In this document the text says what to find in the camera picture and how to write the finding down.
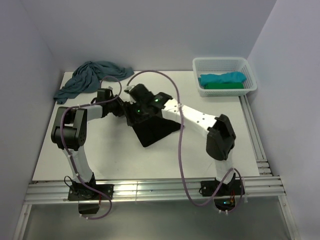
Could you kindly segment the black t shirt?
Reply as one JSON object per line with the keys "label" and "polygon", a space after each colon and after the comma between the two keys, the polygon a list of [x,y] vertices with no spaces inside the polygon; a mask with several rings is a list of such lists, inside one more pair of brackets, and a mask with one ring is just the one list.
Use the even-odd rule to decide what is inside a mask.
{"label": "black t shirt", "polygon": [[173,120],[153,116],[132,126],[141,145],[146,148],[171,133],[179,131],[181,124]]}

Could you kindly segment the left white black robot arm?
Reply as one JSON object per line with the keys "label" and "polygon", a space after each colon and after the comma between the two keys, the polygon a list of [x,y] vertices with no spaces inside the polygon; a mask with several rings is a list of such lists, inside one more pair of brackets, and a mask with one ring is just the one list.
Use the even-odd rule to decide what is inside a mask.
{"label": "left white black robot arm", "polygon": [[79,199],[91,200],[98,196],[112,198],[112,184],[97,184],[86,153],[87,125],[89,121],[101,119],[112,113],[124,116],[124,101],[113,95],[109,88],[100,88],[90,103],[71,107],[59,107],[51,131],[51,141],[63,151],[72,171],[69,193]]}

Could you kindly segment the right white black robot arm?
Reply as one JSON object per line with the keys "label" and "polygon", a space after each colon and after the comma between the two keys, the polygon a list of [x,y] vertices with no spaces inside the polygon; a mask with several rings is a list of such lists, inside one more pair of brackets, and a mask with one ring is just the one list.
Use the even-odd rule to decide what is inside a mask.
{"label": "right white black robot arm", "polygon": [[164,92],[153,94],[145,85],[128,86],[124,90],[133,101],[133,118],[143,123],[150,117],[160,117],[181,124],[206,138],[205,151],[215,160],[216,189],[222,195],[229,194],[235,183],[235,170],[229,153],[235,147],[236,134],[230,119],[221,114],[205,114],[183,105]]}

